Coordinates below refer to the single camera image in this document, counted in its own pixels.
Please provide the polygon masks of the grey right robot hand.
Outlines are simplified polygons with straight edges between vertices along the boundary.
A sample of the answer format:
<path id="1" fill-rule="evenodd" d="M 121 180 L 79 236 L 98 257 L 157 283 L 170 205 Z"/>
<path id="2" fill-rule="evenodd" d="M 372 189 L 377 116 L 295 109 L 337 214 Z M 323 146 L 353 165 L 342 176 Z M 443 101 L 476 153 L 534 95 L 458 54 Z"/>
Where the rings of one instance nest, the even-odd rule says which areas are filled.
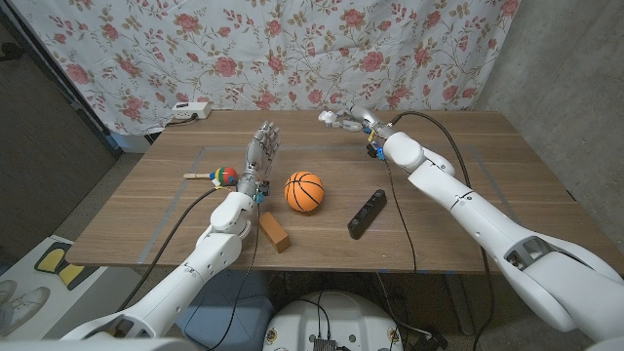
<path id="1" fill-rule="evenodd" d="M 389 124 L 382 122 L 371 111 L 358 105 L 352 105 L 339 110 L 335 113 L 333 123 L 350 132 L 368 130 L 373 132 L 375 136 L 383 139 L 387 139 L 395 134 L 395 131 Z"/>

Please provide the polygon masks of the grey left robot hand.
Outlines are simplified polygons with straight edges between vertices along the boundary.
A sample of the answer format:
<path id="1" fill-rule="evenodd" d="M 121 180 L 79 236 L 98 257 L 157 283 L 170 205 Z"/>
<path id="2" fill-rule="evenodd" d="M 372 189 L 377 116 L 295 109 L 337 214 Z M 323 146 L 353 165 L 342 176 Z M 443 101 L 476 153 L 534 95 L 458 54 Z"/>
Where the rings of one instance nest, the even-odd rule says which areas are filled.
<path id="1" fill-rule="evenodd" d="M 274 156 L 279 149 L 279 128 L 265 121 L 247 146 L 244 169 L 237 183 L 237 191 L 252 197 L 268 179 Z"/>

